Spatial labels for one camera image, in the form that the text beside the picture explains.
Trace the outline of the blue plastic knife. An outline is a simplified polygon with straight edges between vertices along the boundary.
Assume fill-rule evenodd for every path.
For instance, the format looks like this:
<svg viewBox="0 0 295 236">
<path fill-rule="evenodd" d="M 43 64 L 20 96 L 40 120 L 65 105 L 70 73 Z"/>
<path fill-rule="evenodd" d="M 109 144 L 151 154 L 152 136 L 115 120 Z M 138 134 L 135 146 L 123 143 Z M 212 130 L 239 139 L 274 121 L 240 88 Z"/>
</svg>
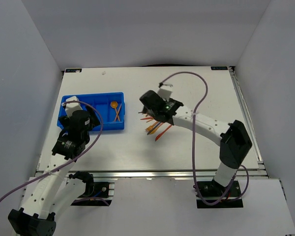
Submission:
<svg viewBox="0 0 295 236">
<path fill-rule="evenodd" d="M 156 124 L 148 133 L 147 135 L 151 135 L 153 133 L 155 133 L 157 131 L 157 129 L 162 125 L 162 122 L 159 122 L 158 124 Z"/>
</svg>

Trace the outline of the yellow plastic spoon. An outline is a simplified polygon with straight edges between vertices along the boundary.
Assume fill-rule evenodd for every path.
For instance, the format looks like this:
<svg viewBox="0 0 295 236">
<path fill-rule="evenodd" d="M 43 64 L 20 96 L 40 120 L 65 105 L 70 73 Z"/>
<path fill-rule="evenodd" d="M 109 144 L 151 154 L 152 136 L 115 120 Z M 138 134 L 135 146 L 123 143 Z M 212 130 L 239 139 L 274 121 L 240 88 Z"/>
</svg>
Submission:
<svg viewBox="0 0 295 236">
<path fill-rule="evenodd" d="M 116 120 L 120 121 L 119 111 L 118 111 L 118 103 L 116 101 L 112 101 L 110 103 L 110 105 L 111 105 L 111 108 L 113 108 L 115 110 L 115 112 L 116 112 L 116 116 L 115 116 L 114 121 L 116 121 Z"/>
</svg>

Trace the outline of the orange plastic spoon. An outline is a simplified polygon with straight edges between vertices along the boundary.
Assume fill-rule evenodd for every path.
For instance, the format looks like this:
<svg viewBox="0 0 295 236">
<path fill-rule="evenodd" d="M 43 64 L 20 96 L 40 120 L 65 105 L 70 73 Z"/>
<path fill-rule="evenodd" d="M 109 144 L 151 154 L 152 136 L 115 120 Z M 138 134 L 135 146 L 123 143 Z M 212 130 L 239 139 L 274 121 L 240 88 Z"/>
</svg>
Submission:
<svg viewBox="0 0 295 236">
<path fill-rule="evenodd" d="M 120 110 L 121 110 L 121 105 L 119 105 L 117 102 L 114 102 L 113 103 L 113 108 L 116 112 L 116 116 L 115 116 L 115 119 L 114 121 L 120 121 L 120 118 L 119 118 L 119 113 L 120 113 Z"/>
</svg>

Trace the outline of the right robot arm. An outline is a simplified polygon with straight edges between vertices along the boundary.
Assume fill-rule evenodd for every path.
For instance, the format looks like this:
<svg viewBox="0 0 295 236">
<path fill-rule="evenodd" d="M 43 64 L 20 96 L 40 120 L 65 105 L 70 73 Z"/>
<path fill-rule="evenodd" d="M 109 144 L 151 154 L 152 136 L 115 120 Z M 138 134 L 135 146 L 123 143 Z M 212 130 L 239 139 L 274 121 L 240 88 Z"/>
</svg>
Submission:
<svg viewBox="0 0 295 236">
<path fill-rule="evenodd" d="M 218 196 L 229 192 L 229 182 L 252 147 L 245 125 L 239 120 L 227 123 L 196 114 L 183 103 L 172 98 L 165 100 L 152 90 L 143 94 L 140 101 L 144 106 L 143 113 L 156 121 L 194 131 L 220 147 L 221 163 L 213 178 L 212 189 Z"/>
</svg>

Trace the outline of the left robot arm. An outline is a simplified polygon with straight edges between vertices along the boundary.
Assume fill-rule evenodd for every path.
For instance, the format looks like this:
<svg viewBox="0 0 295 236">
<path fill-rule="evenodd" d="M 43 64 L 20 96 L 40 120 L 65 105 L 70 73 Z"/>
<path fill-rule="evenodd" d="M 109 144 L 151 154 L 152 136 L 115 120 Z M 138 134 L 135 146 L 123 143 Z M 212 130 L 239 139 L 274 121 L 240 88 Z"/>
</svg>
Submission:
<svg viewBox="0 0 295 236">
<path fill-rule="evenodd" d="M 60 189 L 77 158 L 91 148 L 90 131 L 101 124 L 92 106 L 75 109 L 71 115 L 59 117 L 63 126 L 52 155 L 40 180 L 19 210 L 11 210 L 8 220 L 21 236 L 51 236 L 56 220 L 79 196 L 94 191 L 93 176 L 78 171 L 70 176 L 69 184 Z"/>
</svg>

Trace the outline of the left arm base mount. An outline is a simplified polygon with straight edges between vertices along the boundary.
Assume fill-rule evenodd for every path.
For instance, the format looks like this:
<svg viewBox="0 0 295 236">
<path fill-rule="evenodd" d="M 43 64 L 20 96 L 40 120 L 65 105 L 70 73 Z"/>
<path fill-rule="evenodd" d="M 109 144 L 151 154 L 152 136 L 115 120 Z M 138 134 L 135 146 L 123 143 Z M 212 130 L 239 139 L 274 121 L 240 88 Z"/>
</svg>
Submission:
<svg viewBox="0 0 295 236">
<path fill-rule="evenodd" d="M 114 184 L 107 181 L 94 181 L 93 175 L 87 172 L 70 174 L 70 180 L 79 179 L 84 186 L 84 193 L 71 204 L 72 206 L 105 206 L 112 202 Z"/>
</svg>

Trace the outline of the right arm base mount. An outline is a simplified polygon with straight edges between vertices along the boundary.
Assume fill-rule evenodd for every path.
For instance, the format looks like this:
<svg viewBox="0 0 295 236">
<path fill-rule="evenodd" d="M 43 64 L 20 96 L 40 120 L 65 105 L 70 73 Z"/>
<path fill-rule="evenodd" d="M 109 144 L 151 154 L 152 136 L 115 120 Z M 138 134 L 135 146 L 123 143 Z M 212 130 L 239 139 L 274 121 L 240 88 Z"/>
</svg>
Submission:
<svg viewBox="0 0 295 236">
<path fill-rule="evenodd" d="M 212 185 L 211 181 L 198 181 L 197 182 L 199 191 L 202 197 L 210 203 L 218 200 L 224 190 L 221 190 Z M 198 209 L 206 209 L 206 208 L 243 208 L 243 201 L 241 198 L 241 189 L 239 182 L 235 180 L 229 190 L 229 192 L 225 195 L 223 199 L 219 203 L 214 206 L 206 205 L 199 195 L 196 193 L 196 203 Z"/>
</svg>

